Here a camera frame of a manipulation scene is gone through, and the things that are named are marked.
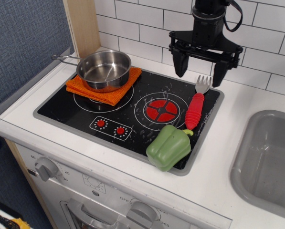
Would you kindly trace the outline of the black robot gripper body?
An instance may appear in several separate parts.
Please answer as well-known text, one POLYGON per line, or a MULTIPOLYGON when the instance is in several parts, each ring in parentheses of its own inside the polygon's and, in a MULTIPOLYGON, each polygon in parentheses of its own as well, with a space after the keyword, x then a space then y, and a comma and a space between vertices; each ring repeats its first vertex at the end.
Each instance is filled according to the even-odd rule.
POLYGON ((236 68, 243 48, 225 38, 223 29, 230 32, 239 29, 243 11, 234 0, 197 0, 192 8, 193 30, 171 31, 169 51, 176 48, 193 57, 208 62, 226 61, 236 68), (227 7, 233 6, 240 13, 239 22, 230 28, 226 21, 227 7))

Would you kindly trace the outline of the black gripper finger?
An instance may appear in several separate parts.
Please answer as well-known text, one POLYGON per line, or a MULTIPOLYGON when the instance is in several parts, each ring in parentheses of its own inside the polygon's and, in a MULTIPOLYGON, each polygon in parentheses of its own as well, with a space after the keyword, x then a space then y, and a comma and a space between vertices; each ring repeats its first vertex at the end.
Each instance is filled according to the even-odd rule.
POLYGON ((182 77, 187 70, 189 57, 185 52, 182 52, 176 48, 173 48, 171 53, 173 56, 175 73, 178 77, 182 77))
POLYGON ((213 75, 213 87, 218 87, 221 85, 227 71, 230 69, 231 64, 226 61, 219 61, 214 66, 214 75, 213 75))

